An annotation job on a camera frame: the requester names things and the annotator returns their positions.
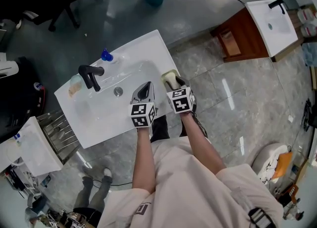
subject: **tiled floor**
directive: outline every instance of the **tiled floor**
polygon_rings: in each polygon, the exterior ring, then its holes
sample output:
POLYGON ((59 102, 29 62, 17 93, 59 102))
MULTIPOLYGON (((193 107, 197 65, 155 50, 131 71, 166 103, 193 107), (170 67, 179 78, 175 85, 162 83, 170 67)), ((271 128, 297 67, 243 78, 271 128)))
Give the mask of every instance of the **tiled floor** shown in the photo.
MULTIPOLYGON (((278 63, 268 58, 223 63, 217 40, 203 34, 170 53, 181 75, 190 79, 198 102, 197 116, 227 166, 251 164, 261 147, 273 142, 307 148, 311 132, 300 128, 300 123, 306 99, 314 103, 314 98, 301 48, 278 63)), ((179 116, 171 113, 167 120, 170 136, 177 137, 181 131, 179 116)), ((82 188, 77 173, 83 161, 100 168, 98 179, 101 168, 109 167, 113 184, 130 182, 136 137, 136 131, 131 130, 80 149, 62 171, 52 172, 53 179, 44 192, 53 205, 72 209, 82 188)))

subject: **white container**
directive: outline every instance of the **white container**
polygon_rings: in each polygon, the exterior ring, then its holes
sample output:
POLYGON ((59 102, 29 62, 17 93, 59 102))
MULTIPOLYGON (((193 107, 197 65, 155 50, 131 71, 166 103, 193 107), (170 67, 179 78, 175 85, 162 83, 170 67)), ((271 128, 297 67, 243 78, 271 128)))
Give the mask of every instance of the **white container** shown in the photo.
POLYGON ((316 22, 316 14, 310 8, 300 9, 297 12, 298 18, 302 24, 316 22))
POLYGON ((317 27, 313 24, 304 24, 301 27, 301 32, 305 38, 314 37, 317 35, 317 27))

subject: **sponge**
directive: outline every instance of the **sponge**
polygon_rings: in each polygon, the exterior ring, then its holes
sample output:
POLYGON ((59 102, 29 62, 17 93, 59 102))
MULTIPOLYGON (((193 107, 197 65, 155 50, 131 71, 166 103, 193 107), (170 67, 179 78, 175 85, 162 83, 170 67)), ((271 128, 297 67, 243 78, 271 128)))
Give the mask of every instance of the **sponge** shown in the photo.
POLYGON ((174 70, 171 70, 167 73, 165 73, 164 75, 162 75, 162 80, 163 82, 168 82, 170 87, 173 89, 173 90, 178 90, 180 89, 180 85, 179 83, 176 81, 176 75, 175 75, 175 72, 174 70))

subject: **wooden cabinet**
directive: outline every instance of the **wooden cabinet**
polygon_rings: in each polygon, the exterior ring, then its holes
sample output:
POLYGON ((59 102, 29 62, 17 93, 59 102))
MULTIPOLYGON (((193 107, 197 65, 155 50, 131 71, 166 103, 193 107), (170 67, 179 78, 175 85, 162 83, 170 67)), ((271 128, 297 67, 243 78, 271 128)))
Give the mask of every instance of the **wooden cabinet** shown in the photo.
POLYGON ((224 62, 268 57, 261 34, 246 8, 216 27, 211 34, 218 37, 224 49, 224 62))

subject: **black faucet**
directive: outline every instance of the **black faucet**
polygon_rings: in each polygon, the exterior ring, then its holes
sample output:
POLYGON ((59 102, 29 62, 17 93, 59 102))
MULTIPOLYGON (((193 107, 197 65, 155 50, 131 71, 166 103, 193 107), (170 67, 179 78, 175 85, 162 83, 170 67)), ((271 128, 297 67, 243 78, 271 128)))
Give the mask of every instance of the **black faucet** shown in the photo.
POLYGON ((102 67, 92 67, 80 65, 78 73, 82 76, 88 89, 94 87, 95 91, 100 91, 100 86, 96 81, 95 75, 103 75, 105 70, 102 67))
POLYGON ((276 7, 276 6, 280 6, 280 8, 281 8, 281 10, 282 10, 282 14, 283 15, 285 15, 285 11, 284 11, 284 9, 283 9, 283 7, 282 7, 282 4, 284 3, 284 1, 283 0, 275 0, 274 2, 271 2, 269 5, 268 5, 268 7, 269 8, 274 8, 274 7, 276 7))

